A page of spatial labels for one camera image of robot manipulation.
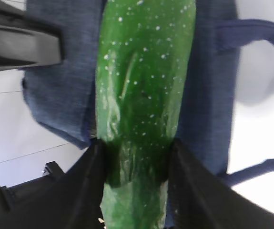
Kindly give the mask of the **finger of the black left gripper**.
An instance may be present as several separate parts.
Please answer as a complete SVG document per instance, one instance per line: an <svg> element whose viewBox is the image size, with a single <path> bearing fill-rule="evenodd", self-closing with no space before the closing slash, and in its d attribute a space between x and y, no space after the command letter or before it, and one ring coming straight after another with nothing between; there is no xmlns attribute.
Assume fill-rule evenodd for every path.
<svg viewBox="0 0 274 229"><path fill-rule="evenodd" d="M60 30L0 4L0 71L56 65L62 58Z"/></svg>

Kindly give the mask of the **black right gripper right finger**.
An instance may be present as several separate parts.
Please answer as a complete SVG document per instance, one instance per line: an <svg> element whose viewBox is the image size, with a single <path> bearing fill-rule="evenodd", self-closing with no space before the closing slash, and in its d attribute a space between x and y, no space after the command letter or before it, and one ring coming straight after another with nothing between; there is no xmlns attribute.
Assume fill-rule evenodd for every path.
<svg viewBox="0 0 274 229"><path fill-rule="evenodd" d="M170 152L168 199L176 229L274 229L274 214L211 174L176 138Z"/></svg>

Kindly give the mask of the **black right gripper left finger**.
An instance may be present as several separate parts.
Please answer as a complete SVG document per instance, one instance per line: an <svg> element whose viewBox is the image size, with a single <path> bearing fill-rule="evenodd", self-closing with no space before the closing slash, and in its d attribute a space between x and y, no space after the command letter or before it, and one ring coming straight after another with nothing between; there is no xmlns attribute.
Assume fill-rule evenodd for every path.
<svg viewBox="0 0 274 229"><path fill-rule="evenodd" d="M40 178L0 186L0 229L102 229L104 143L93 139L64 172L53 161Z"/></svg>

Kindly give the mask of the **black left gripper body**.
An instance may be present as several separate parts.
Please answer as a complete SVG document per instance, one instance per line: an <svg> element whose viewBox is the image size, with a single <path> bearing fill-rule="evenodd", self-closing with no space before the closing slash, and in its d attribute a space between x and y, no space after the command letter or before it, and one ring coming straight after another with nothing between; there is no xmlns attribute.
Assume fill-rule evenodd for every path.
<svg viewBox="0 0 274 229"><path fill-rule="evenodd" d="M21 180L15 183L0 184L0 215L25 204L50 188L65 175L65 171L56 161L46 163L38 177Z"/></svg>

